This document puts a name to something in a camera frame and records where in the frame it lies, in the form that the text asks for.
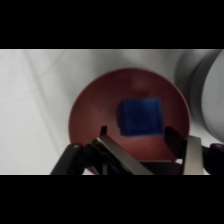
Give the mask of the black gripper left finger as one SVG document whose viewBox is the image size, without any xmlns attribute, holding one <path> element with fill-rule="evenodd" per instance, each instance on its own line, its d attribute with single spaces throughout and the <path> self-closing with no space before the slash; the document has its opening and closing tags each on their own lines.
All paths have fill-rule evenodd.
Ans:
<svg viewBox="0 0 224 224">
<path fill-rule="evenodd" d="M 107 135 L 106 126 L 102 126 L 100 135 L 86 145 L 69 144 L 51 175 L 82 175 L 89 168 L 97 175 L 152 175 Z"/>
</svg>

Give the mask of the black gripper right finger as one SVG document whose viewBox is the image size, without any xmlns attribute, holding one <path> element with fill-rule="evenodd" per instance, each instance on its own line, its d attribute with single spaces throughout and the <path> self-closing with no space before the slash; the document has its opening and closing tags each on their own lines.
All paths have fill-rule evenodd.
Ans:
<svg viewBox="0 0 224 224">
<path fill-rule="evenodd" d="M 224 145 L 213 143 L 205 147 L 195 136 L 182 137 L 173 127 L 165 128 L 164 141 L 172 153 L 183 161 L 183 175 L 224 175 Z"/>
</svg>

